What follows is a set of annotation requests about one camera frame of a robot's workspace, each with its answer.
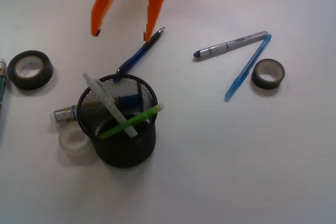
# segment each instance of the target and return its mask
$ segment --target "ballpoint pen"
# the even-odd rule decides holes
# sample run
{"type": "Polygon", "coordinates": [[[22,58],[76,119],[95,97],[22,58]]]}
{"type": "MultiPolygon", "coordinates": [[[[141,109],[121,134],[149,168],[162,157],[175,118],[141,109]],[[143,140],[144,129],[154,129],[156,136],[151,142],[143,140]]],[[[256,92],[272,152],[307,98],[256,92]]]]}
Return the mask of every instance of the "ballpoint pen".
{"type": "Polygon", "coordinates": [[[254,53],[254,55],[251,57],[251,59],[248,61],[244,69],[241,71],[241,73],[238,75],[236,80],[232,83],[231,87],[225,94],[225,101],[228,102],[230,98],[233,96],[233,94],[236,92],[236,90],[240,87],[242,82],[245,80],[247,77],[251,67],[253,67],[254,63],[256,63],[256,60],[258,57],[261,55],[262,51],[264,48],[267,46],[269,41],[271,40],[272,35],[269,34],[267,37],[264,39],[264,41],[261,43],[261,45],[258,47],[257,51],[254,53]]]}
{"type": "Polygon", "coordinates": [[[157,31],[150,39],[150,41],[143,44],[143,46],[127,61],[125,61],[115,73],[127,73],[134,64],[145,55],[145,53],[151,48],[151,46],[161,37],[161,34],[164,30],[162,27],[159,31],[157,31]]]}
{"type": "Polygon", "coordinates": [[[211,56],[222,55],[222,54],[225,54],[226,52],[229,52],[229,51],[238,49],[240,47],[250,45],[262,39],[265,39],[267,34],[268,33],[266,31],[262,31],[261,33],[252,34],[244,38],[240,38],[240,39],[232,40],[229,42],[224,42],[216,46],[204,48],[194,53],[194,57],[199,58],[199,57],[207,56],[207,55],[211,55],[211,56]]]}
{"type": "MultiPolygon", "coordinates": [[[[86,73],[83,74],[83,77],[85,78],[91,91],[99,98],[108,111],[110,111],[118,123],[125,123],[127,119],[118,110],[117,106],[114,104],[114,99],[109,96],[106,88],[103,88],[104,85],[100,83],[99,80],[92,80],[86,73]]],[[[138,134],[133,126],[126,127],[124,130],[129,137],[134,137],[138,134]]]]}
{"type": "Polygon", "coordinates": [[[124,130],[126,127],[130,126],[130,125],[136,125],[139,124],[147,119],[149,119],[151,116],[159,113],[161,110],[163,110],[164,106],[163,104],[158,104],[155,105],[154,107],[146,110],[145,112],[142,112],[139,115],[136,115],[134,117],[132,117],[131,119],[127,120],[127,122],[125,123],[121,123],[118,126],[105,131],[103,134],[101,134],[99,136],[100,139],[107,139],[109,137],[111,137],[112,135],[124,130]]]}

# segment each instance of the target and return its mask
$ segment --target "white surface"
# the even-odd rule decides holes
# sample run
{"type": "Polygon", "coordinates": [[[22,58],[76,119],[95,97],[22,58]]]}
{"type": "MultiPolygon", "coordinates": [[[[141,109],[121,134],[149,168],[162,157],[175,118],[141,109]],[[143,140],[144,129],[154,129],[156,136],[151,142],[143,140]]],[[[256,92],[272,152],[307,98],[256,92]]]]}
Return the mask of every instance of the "white surface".
{"type": "Polygon", "coordinates": [[[164,35],[130,72],[165,110],[154,153],[132,169],[66,162],[48,118],[78,101],[82,73],[114,73],[143,44],[146,0],[115,0],[98,38],[94,1],[0,0],[0,56],[40,50],[55,70],[41,90],[6,90],[1,223],[335,223],[335,0],[165,0],[164,35]],[[260,59],[286,70],[280,89],[248,77],[225,103],[260,43],[193,53],[263,30],[260,59]]]}

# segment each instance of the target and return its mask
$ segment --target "green highlighter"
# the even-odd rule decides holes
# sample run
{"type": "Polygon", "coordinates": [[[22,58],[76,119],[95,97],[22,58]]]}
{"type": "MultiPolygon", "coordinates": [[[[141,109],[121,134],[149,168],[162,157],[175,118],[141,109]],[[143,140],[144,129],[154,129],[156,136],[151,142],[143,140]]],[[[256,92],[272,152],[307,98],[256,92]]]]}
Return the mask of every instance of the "green highlighter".
{"type": "Polygon", "coordinates": [[[152,115],[155,115],[158,112],[160,112],[161,110],[163,110],[163,108],[164,108],[163,104],[155,105],[154,107],[146,110],[145,112],[142,112],[141,114],[136,115],[136,116],[132,117],[131,119],[127,120],[125,123],[121,123],[118,126],[112,128],[108,131],[105,131],[103,134],[101,134],[99,136],[99,138],[102,139],[102,140],[107,139],[107,138],[115,135],[116,133],[118,133],[120,131],[123,131],[124,129],[126,129],[129,126],[139,124],[139,123],[149,119],[152,115]]]}

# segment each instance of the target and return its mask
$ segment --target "dark blue pen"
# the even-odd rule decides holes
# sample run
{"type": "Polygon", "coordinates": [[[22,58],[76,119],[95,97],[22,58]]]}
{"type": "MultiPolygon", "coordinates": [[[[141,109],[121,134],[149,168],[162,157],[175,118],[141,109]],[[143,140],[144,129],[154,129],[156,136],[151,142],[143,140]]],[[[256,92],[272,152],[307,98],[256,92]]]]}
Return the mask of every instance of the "dark blue pen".
{"type": "Polygon", "coordinates": [[[145,55],[145,53],[151,48],[151,46],[161,37],[163,30],[164,27],[157,31],[151,37],[150,41],[143,44],[139,51],[137,51],[131,58],[125,61],[124,64],[121,65],[115,73],[127,73],[136,64],[136,62],[145,55]]]}

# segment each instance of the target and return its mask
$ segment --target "pen holder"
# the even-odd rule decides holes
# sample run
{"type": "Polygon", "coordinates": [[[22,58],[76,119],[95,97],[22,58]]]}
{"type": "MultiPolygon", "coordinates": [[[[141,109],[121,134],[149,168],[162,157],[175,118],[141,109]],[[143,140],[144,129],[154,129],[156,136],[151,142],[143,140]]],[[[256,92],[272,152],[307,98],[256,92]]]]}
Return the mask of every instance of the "pen holder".
{"type": "MultiPolygon", "coordinates": [[[[119,108],[126,119],[158,104],[152,88],[138,77],[129,74],[112,74],[99,80],[106,87],[110,97],[139,95],[139,101],[134,101],[134,105],[129,104],[125,108],[119,108]]],[[[98,156],[111,166],[119,168],[135,166],[146,160],[154,150],[156,115],[133,126],[138,133],[135,137],[130,138],[125,131],[121,131],[108,139],[99,139],[99,135],[119,123],[90,88],[84,91],[78,101],[77,119],[81,129],[91,138],[98,156]]]]}

